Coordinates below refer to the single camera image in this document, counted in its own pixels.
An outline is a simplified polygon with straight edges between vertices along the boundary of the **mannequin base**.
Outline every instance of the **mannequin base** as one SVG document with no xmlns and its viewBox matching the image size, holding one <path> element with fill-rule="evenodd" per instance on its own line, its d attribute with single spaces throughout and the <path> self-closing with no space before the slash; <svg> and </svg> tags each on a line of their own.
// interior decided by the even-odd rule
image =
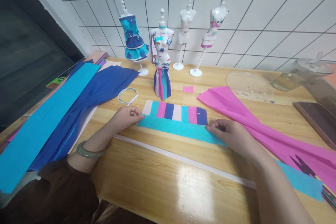
<svg viewBox="0 0 336 224">
<path fill-rule="evenodd" d="M 191 69 L 189 73 L 195 77 L 200 77 L 202 75 L 202 71 L 196 68 Z"/>
<path fill-rule="evenodd" d="M 182 63 L 175 63 L 173 65 L 173 68 L 176 70 L 182 70 L 184 68 L 184 65 Z"/>
<path fill-rule="evenodd" d="M 142 68 L 138 70 L 139 76 L 146 76 L 148 74 L 148 70 L 146 68 Z"/>
</svg>

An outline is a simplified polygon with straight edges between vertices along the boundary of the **mannequin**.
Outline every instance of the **mannequin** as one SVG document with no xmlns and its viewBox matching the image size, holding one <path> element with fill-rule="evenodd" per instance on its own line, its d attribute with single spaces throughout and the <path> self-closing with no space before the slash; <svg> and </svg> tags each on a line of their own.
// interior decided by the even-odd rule
<svg viewBox="0 0 336 224">
<path fill-rule="evenodd" d="M 139 36 L 137 21 L 135 15 L 128 13 L 125 2 L 122 3 L 123 14 L 119 17 L 120 23 L 125 31 L 126 48 L 125 57 L 132 62 L 140 63 L 139 75 L 145 76 L 148 74 L 146 68 L 142 68 L 141 61 L 147 58 L 149 47 Z"/>
<path fill-rule="evenodd" d="M 178 33 L 178 44 L 180 45 L 180 54 L 178 56 L 178 62 L 173 65 L 173 68 L 176 70 L 183 69 L 183 64 L 180 63 L 181 61 L 181 54 L 182 54 L 182 46 L 186 48 L 186 44 L 188 42 L 188 39 L 190 37 L 189 34 L 189 27 L 190 24 L 196 14 L 196 11 L 192 9 L 191 0 L 189 0 L 189 3 L 187 5 L 187 8 L 180 11 L 180 17 L 181 17 L 181 30 Z"/>
<path fill-rule="evenodd" d="M 225 8 L 224 4 L 225 0 L 223 0 L 217 8 L 212 9 L 210 11 L 210 28 L 202 38 L 201 47 L 203 48 L 203 52 L 197 65 L 197 68 L 193 68 L 190 70 L 190 74 L 192 76 L 199 77 L 202 75 L 202 71 L 199 70 L 198 68 L 200 67 L 204 52 L 206 48 L 210 48 L 213 46 L 217 38 L 216 37 L 217 30 L 223 23 L 226 15 L 229 13 L 228 9 Z"/>
<path fill-rule="evenodd" d="M 168 49 L 172 43 L 174 31 L 166 27 L 166 22 L 163 20 L 165 10 L 161 9 L 160 12 L 161 21 L 159 22 L 159 27 L 151 30 L 150 36 L 153 38 L 154 46 L 157 50 L 155 57 L 156 71 L 154 75 L 154 91 L 161 100 L 165 100 L 171 95 L 169 78 L 170 57 L 168 55 Z"/>
</svg>

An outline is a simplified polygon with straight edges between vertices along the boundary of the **mannequin stand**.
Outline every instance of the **mannequin stand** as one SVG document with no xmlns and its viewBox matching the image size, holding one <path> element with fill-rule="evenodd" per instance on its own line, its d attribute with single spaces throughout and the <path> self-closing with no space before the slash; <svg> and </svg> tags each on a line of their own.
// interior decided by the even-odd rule
<svg viewBox="0 0 336 224">
<path fill-rule="evenodd" d="M 140 63 L 140 68 L 141 68 L 140 70 L 138 70 L 139 76 L 146 76 L 148 74 L 148 69 L 142 68 L 141 62 L 139 63 Z"/>
<path fill-rule="evenodd" d="M 200 64 L 201 64 L 201 61 L 202 61 L 202 58 L 203 58 L 203 55 L 204 55 L 204 52 L 205 52 L 205 47 L 203 48 L 203 52 L 202 52 L 202 55 L 201 55 L 201 58 L 199 59 L 199 63 L 197 65 L 197 68 L 193 68 L 190 70 L 190 74 L 194 77 L 200 77 L 202 75 L 202 71 L 199 70 L 198 68 L 200 67 Z"/>
<path fill-rule="evenodd" d="M 182 54 L 182 45 L 181 45 L 181 48 L 180 48 L 180 54 L 178 56 L 178 58 L 179 58 L 178 62 L 173 65 L 173 68 L 176 69 L 176 70 L 182 70 L 184 68 L 184 65 L 182 63 L 180 63 L 181 54 Z"/>
</svg>

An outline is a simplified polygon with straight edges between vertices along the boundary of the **striped paper strips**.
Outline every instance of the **striped paper strips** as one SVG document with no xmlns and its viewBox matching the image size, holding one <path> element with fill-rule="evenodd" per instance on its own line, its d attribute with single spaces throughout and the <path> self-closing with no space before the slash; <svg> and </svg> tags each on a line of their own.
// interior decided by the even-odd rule
<svg viewBox="0 0 336 224">
<path fill-rule="evenodd" d="M 142 111 L 145 115 L 182 121 L 185 123 L 208 125 L 205 109 L 193 106 L 181 106 L 162 101 L 147 100 Z"/>
</svg>

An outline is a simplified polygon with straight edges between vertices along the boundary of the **white paper strip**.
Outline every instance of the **white paper strip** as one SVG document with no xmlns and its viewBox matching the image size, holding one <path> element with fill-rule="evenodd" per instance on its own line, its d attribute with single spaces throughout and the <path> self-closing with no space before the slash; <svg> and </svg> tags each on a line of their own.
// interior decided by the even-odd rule
<svg viewBox="0 0 336 224">
<path fill-rule="evenodd" d="M 230 173 L 227 173 L 225 171 L 222 171 L 222 170 L 219 170 L 219 169 L 216 169 L 216 168 L 213 168 L 211 166 L 208 166 L 208 165 L 205 165 L 205 164 L 202 164 L 202 163 L 199 163 L 197 161 L 194 161 L 192 159 L 189 159 L 189 158 L 186 158 L 186 157 L 183 157 L 183 156 L 180 156 L 180 155 L 177 155 L 175 153 L 172 153 L 172 152 L 169 152 L 169 151 L 166 151 L 166 150 L 163 150 L 163 149 L 160 149 L 160 148 L 157 148 L 157 147 L 154 147 L 152 145 L 148 145 L 146 143 L 142 143 L 142 142 L 139 142 L 137 140 L 133 140 L 133 139 L 130 139 L 130 138 L 127 138 L 125 136 L 121 136 L 121 135 L 115 135 L 114 136 L 115 138 L 117 139 L 120 139 L 120 140 L 123 140 L 125 142 L 128 142 L 130 144 L 134 144 L 134 145 L 137 145 L 137 146 L 140 146 L 142 148 L 145 148 L 145 149 L 148 149 L 150 151 L 154 151 L 156 153 L 160 153 L 164 156 L 167 156 L 167 157 L 171 157 L 173 159 L 176 159 L 178 161 L 181 161 L 181 162 L 184 162 L 184 163 L 187 163 L 189 165 L 192 165 L 192 166 L 195 166 L 197 168 L 200 168 L 200 169 L 203 169 L 203 170 L 206 170 L 206 171 L 209 171 L 209 172 L 212 172 L 212 173 L 215 173 L 221 177 L 224 177 L 224 178 L 227 178 L 227 179 L 230 179 L 234 182 L 237 182 L 239 184 L 242 184 L 243 186 L 246 186 L 246 187 L 249 187 L 251 189 L 256 189 L 256 185 L 254 182 L 250 181 L 250 180 L 247 180 L 247 179 L 244 179 L 244 178 L 241 178 L 241 177 L 238 177 L 236 175 L 233 175 L 233 174 L 230 174 Z"/>
</svg>

